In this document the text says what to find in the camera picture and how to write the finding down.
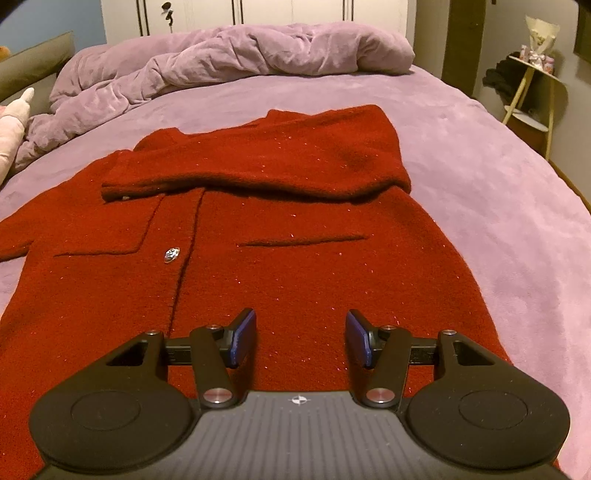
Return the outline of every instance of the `gray wall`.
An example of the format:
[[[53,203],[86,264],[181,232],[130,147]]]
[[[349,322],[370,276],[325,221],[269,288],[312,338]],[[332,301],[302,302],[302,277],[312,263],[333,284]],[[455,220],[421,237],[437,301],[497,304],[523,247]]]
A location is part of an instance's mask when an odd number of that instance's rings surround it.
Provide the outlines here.
[[[0,45],[16,53],[69,30],[76,50],[106,43],[100,0],[26,0],[0,24]]]
[[[550,158],[591,200],[591,64],[573,53],[579,7],[573,0],[498,0],[488,3],[482,54],[475,97],[497,118],[505,111],[493,89],[482,86],[486,69],[522,44],[529,44],[525,16],[560,25],[555,47],[558,88],[557,124]],[[540,85],[540,101],[547,99],[547,85]]]

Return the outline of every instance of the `pink plush toy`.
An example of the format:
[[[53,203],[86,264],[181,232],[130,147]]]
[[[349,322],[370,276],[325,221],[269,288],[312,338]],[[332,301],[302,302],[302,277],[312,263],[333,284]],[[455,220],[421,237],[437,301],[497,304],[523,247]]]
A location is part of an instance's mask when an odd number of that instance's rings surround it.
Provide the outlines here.
[[[0,111],[0,184],[6,178],[25,135],[33,95],[35,90],[28,88],[20,98],[2,107]]]

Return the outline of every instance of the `purple bedsheet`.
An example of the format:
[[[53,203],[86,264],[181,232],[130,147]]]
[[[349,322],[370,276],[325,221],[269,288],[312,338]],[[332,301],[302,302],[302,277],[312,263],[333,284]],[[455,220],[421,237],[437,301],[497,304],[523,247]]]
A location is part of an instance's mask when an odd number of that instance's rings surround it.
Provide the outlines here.
[[[572,426],[559,457],[563,469],[591,480],[591,216],[539,155],[480,104],[421,69],[398,77],[251,77],[169,93],[13,177],[0,191],[0,220],[159,128],[203,132],[273,108],[318,113],[370,103],[396,127],[413,197],[470,265],[515,365],[567,403]],[[23,262],[0,264],[0,312]]]

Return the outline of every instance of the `coat pocket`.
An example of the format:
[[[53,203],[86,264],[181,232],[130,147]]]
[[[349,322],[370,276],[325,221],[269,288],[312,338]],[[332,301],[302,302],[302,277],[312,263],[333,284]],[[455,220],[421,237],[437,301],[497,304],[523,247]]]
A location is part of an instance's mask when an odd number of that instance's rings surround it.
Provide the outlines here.
[[[55,232],[58,241],[54,256],[137,252],[163,197],[108,202],[84,216],[70,218],[61,231]]]
[[[269,202],[250,199],[239,247],[294,247],[369,237],[359,206],[351,203]]]

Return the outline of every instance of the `small bottle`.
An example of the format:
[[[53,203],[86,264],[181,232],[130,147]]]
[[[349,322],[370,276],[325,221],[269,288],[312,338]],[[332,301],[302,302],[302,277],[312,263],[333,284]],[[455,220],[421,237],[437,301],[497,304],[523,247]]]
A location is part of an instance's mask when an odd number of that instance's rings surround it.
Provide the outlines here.
[[[554,74],[554,59],[552,57],[546,56],[544,60],[544,71],[550,75]]]
[[[530,60],[530,48],[527,45],[521,46],[521,51],[519,52],[519,59],[523,61]]]

